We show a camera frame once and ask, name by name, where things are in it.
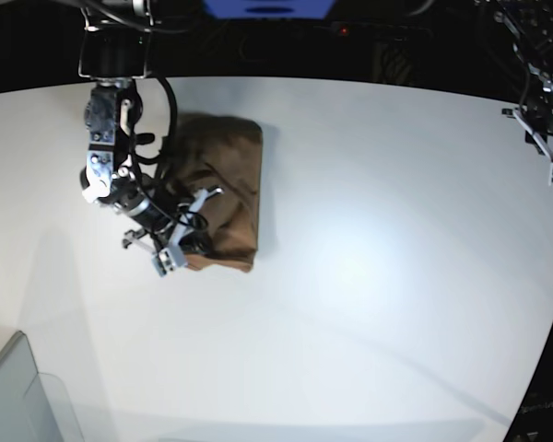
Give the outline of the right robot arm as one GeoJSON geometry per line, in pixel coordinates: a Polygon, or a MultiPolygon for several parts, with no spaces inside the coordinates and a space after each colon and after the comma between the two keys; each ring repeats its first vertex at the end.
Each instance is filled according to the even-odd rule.
{"type": "Polygon", "coordinates": [[[125,249],[150,238],[146,249],[156,258],[172,249],[209,253],[208,221],[195,205],[194,192],[166,176],[178,105],[165,77],[157,80],[171,119],[155,156],[138,154],[140,146],[156,137],[136,129],[144,112],[137,82],[152,73],[152,42],[189,31],[201,7],[193,1],[82,1],[79,9],[85,27],[78,73],[94,83],[84,111],[88,152],[80,172],[83,197],[136,223],[124,233],[125,249]]]}

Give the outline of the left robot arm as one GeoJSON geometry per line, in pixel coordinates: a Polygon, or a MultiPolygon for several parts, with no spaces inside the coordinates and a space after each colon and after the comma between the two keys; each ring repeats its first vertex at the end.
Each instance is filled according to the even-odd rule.
{"type": "Polygon", "coordinates": [[[502,114],[524,129],[525,141],[553,163],[553,1],[475,1],[476,34],[486,50],[490,25],[508,32],[522,68],[517,105],[502,114]]]}

